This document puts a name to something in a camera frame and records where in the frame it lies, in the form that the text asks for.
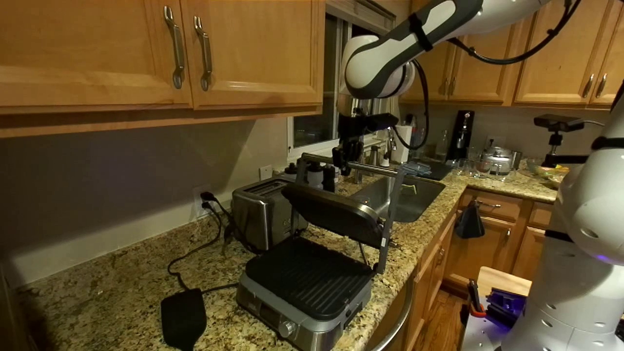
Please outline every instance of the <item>white robot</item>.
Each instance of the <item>white robot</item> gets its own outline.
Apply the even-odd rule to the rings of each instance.
[[[485,33],[534,14],[548,0],[433,0],[386,37],[355,37],[343,57],[343,96],[374,100],[402,94],[411,61],[437,43]],[[595,141],[583,168],[571,172],[554,205],[554,221],[524,314],[503,338],[503,351],[614,351],[624,312],[624,98]]]

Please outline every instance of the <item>granite countertop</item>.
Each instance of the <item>granite countertop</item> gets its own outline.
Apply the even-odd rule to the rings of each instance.
[[[365,349],[376,324],[386,314],[398,291],[409,279],[423,250],[441,232],[443,221],[454,211],[466,185],[509,195],[554,201],[556,191],[522,172],[507,178],[448,174],[444,191],[409,224],[394,224],[386,273],[374,277],[370,300],[353,318],[335,349]],[[160,300],[179,293],[177,281],[168,275],[168,263],[216,234],[214,221],[199,221],[132,248],[97,258],[49,279],[21,287],[33,336],[41,349],[170,349],[162,339]],[[308,240],[359,258],[359,246],[347,238],[310,228]],[[189,287],[210,289],[236,283],[251,254],[238,242],[216,242],[173,265]],[[209,326],[195,349],[292,349],[271,330],[234,302],[234,289],[205,295]]]

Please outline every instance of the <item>backsplash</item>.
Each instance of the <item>backsplash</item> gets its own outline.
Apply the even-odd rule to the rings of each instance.
[[[458,107],[431,111],[431,137],[452,127]],[[487,137],[544,156],[544,109],[476,109],[472,152]],[[552,111],[606,121],[608,113]],[[197,193],[220,199],[257,180],[259,166],[287,164],[287,119],[123,133],[0,141],[0,258],[12,285],[31,283],[109,252],[179,228]],[[597,125],[563,135],[560,152],[585,154]]]
[[[431,109],[431,135],[427,144],[435,144],[441,141],[443,131],[448,135],[452,131],[452,123],[456,111],[460,107],[433,107]],[[421,121],[421,109],[404,109],[404,113],[415,113]],[[563,144],[558,148],[558,154],[587,154],[595,137],[602,133],[602,125],[606,123],[608,113],[597,111],[565,111],[565,109],[526,109],[526,107],[480,107],[474,109],[474,133],[470,139],[470,154],[480,154],[487,143],[487,139],[495,139],[497,144],[521,150],[528,158],[542,158],[550,152],[550,133],[542,127],[532,125],[532,117],[554,113],[567,117],[583,117],[585,129],[575,133],[563,133]]]

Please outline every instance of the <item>coffee maker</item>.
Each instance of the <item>coffee maker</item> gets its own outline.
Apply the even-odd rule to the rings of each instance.
[[[462,109],[454,117],[452,135],[448,141],[446,160],[462,164],[468,158],[474,111]]]

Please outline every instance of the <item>window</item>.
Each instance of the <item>window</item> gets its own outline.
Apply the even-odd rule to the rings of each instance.
[[[335,92],[339,88],[339,63],[349,37],[370,35],[359,26],[347,24],[335,16],[326,18],[326,63],[324,63],[324,107],[322,115],[292,117],[288,121],[288,162],[294,162],[302,152],[331,154],[337,146],[337,109]],[[365,111],[380,111],[384,102],[355,102]]]

